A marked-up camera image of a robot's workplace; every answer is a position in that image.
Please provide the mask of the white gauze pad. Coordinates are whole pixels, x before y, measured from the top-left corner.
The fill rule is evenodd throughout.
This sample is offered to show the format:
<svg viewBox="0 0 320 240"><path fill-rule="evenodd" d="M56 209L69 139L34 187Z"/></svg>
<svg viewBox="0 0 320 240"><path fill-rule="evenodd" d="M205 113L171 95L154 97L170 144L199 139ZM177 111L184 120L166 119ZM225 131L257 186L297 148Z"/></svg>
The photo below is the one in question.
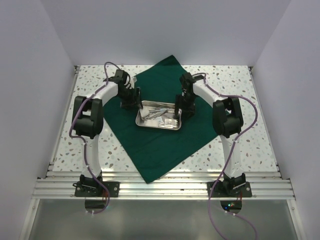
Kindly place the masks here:
<svg viewBox="0 0 320 240"><path fill-rule="evenodd" d="M143 107L139 109L139 113L142 118L145 118L145 117L148 117L148 115L150 114L150 111L147 107Z"/></svg>
<svg viewBox="0 0 320 240"><path fill-rule="evenodd" d="M159 126L159 123L157 120L148 120L146 122L146 125L148 126L151 126L151 127L158 127Z"/></svg>

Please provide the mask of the steel forceps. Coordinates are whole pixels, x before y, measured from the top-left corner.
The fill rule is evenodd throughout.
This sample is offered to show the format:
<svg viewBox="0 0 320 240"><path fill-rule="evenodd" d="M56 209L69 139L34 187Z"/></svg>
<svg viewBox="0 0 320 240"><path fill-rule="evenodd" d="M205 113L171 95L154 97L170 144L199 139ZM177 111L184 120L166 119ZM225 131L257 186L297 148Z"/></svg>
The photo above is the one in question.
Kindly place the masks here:
<svg viewBox="0 0 320 240"><path fill-rule="evenodd" d="M159 108L159 109L151 110L148 117L151 118L153 116L160 116L162 114L169 113L170 110L171 110L170 108Z"/></svg>

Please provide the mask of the large steel surgical scissors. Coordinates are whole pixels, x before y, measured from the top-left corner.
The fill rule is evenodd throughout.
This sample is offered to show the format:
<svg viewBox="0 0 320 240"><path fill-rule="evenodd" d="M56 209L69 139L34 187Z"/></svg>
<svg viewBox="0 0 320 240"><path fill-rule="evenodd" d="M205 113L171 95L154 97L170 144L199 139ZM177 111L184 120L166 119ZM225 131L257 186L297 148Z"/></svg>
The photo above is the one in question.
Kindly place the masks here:
<svg viewBox="0 0 320 240"><path fill-rule="evenodd" d="M158 117L165 117L169 119L175 119L174 112L172 112L171 108L159 108L159 109L154 109L150 110L146 116L143 116L143 119L155 119Z"/></svg>

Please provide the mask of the stainless steel instrument tray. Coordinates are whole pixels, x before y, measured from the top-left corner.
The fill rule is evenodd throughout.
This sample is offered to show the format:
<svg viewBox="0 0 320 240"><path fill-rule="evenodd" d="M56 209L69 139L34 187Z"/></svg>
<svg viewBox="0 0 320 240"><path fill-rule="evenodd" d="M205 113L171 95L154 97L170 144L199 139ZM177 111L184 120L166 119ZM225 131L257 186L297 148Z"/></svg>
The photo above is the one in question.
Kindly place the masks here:
<svg viewBox="0 0 320 240"><path fill-rule="evenodd" d="M144 110L148 115L142 117L138 111L135 123L139 127L177 131L182 126L182 110L175 109L174 103L143 100Z"/></svg>

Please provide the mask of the white sterile packet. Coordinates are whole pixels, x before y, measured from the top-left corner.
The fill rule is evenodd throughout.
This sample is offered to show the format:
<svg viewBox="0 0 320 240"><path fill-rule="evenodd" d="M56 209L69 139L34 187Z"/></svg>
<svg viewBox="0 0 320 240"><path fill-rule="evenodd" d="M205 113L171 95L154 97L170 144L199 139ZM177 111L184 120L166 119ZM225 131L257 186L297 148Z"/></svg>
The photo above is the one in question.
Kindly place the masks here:
<svg viewBox="0 0 320 240"><path fill-rule="evenodd" d="M165 125L165 119L162 116L158 117L157 121L158 121L158 125L159 126L164 126Z"/></svg>

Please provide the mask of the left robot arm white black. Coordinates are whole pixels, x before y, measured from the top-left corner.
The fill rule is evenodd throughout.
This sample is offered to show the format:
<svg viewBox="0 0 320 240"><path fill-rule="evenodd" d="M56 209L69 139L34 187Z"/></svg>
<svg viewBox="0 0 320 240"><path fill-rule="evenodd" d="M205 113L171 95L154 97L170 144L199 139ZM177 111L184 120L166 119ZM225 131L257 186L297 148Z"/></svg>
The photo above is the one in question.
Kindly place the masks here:
<svg viewBox="0 0 320 240"><path fill-rule="evenodd" d="M141 89L135 86L130 75L121 69L106 77L102 85L91 94L76 96L69 136L83 141L83 170L78 187L86 187L92 196L103 193L102 169L99 162L99 136L104 127L104 105L114 97L120 98L125 109L143 109Z"/></svg>

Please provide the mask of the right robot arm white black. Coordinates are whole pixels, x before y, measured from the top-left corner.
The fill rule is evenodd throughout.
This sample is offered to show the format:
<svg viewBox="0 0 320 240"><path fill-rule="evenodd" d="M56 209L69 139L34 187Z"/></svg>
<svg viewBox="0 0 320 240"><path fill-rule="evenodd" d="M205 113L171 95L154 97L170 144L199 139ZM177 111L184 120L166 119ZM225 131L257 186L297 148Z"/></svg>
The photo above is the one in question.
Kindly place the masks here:
<svg viewBox="0 0 320 240"><path fill-rule="evenodd" d="M192 117L196 112L197 97L212 107L212 126L222 141L225 161L222 189L227 196L235 196L246 183L240 164L240 150L235 146L237 141L231 139L241 132L244 125L240 100L235 95L224 95L214 90L207 83L204 73L192 75L187 72L179 81L182 93L175 97L174 114L177 116L181 111L182 119Z"/></svg>

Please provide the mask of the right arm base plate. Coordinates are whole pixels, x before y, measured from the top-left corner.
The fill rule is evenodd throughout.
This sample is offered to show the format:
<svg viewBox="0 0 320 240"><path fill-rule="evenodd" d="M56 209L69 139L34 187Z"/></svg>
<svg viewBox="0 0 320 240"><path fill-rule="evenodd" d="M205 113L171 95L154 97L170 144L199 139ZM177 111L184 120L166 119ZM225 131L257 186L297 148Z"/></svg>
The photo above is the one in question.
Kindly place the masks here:
<svg viewBox="0 0 320 240"><path fill-rule="evenodd" d="M245 184L240 185L236 188L232 188L229 186L224 186L222 181L219 181L211 194L212 198L251 198L253 196L251 185L247 181Z"/></svg>

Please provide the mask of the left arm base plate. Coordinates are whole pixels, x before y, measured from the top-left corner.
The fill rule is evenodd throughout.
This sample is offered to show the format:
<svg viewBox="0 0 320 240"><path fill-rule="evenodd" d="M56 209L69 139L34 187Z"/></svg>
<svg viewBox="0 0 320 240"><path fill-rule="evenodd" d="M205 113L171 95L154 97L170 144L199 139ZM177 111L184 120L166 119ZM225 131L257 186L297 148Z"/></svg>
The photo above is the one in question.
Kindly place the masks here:
<svg viewBox="0 0 320 240"><path fill-rule="evenodd" d="M75 197L111 197L117 198L119 196L120 191L120 182L118 181L104 181L103 185L108 189L109 193L101 186L98 187L93 186L85 186L82 185L79 181L77 183L73 183L72 186L75 187Z"/></svg>

